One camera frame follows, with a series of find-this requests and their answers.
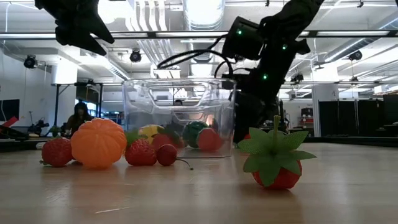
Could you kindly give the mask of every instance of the desk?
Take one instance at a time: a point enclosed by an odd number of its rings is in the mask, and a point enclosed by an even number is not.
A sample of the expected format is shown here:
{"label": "desk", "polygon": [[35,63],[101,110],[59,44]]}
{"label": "desk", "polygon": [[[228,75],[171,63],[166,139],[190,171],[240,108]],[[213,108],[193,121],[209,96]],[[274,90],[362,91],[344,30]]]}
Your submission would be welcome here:
{"label": "desk", "polygon": [[242,173],[245,156],[190,159],[195,170],[78,165],[43,167],[40,151],[0,154],[0,222],[38,224],[396,223],[398,151],[304,144],[291,191],[266,191]]}

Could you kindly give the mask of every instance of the red object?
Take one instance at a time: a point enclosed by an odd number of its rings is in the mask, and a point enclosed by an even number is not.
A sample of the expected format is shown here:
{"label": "red object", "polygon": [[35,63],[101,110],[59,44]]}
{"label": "red object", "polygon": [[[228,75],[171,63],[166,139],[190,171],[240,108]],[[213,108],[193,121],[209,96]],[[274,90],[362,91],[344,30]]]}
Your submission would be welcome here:
{"label": "red object", "polygon": [[[301,166],[301,162],[298,162],[298,166],[300,167],[300,172],[303,171],[303,167]],[[254,180],[261,185],[262,181],[260,179],[260,175],[258,172],[251,173],[254,177]],[[270,190],[282,190],[282,189],[291,189],[294,185],[299,181],[300,175],[294,174],[291,171],[281,167],[278,176],[275,178],[275,181],[272,185],[266,187],[266,189]]]}
{"label": "red object", "polygon": [[170,166],[177,160],[177,149],[171,144],[164,145],[157,151],[156,157],[161,165]]}
{"label": "red object", "polygon": [[124,157],[133,166],[153,166],[156,163],[156,152],[146,139],[135,140]]}
{"label": "red object", "polygon": [[199,148],[206,152],[215,152],[223,146],[223,140],[213,128],[202,129],[197,143]]}
{"label": "red object", "polygon": [[54,139],[46,142],[42,149],[43,164],[63,167],[72,160],[72,145],[68,139]]}
{"label": "red object", "polygon": [[2,124],[2,126],[9,128],[11,125],[15,124],[18,121],[18,119],[13,116],[11,119],[9,119],[8,121],[4,122]]}
{"label": "red object", "polygon": [[183,141],[181,139],[179,139],[178,142],[174,142],[166,134],[156,134],[154,140],[152,141],[155,151],[158,151],[162,146],[167,144],[173,145],[176,149],[181,149],[184,147]]}

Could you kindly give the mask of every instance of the green fruit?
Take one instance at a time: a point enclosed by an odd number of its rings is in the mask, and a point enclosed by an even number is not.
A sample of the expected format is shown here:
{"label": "green fruit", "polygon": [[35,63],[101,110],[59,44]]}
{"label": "green fruit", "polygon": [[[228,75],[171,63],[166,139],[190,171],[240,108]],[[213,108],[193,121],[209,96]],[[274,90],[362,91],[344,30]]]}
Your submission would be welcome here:
{"label": "green fruit", "polygon": [[203,128],[207,128],[207,124],[202,121],[192,121],[185,125],[182,131],[182,139],[184,139],[189,146],[198,148],[197,138]]}

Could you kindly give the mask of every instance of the cherry stem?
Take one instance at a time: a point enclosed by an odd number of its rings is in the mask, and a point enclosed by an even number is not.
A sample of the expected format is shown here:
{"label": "cherry stem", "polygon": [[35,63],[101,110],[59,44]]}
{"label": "cherry stem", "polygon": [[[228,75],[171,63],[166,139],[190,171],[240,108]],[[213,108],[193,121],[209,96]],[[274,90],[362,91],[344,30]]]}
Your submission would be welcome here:
{"label": "cherry stem", "polygon": [[188,164],[189,169],[190,169],[190,170],[193,170],[193,168],[191,167],[191,165],[190,165],[187,161],[185,161],[185,160],[183,160],[183,159],[176,159],[176,161],[177,161],[177,160],[178,160],[178,161],[182,161],[182,162]]}

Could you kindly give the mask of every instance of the orange pumpkin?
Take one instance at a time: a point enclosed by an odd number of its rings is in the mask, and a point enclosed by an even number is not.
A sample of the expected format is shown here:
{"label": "orange pumpkin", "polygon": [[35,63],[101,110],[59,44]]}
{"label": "orange pumpkin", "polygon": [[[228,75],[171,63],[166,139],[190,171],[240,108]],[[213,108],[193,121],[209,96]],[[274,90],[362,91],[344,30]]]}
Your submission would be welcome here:
{"label": "orange pumpkin", "polygon": [[73,157],[95,169],[110,167],[127,146],[123,128],[111,120],[93,119],[82,124],[70,140]]}

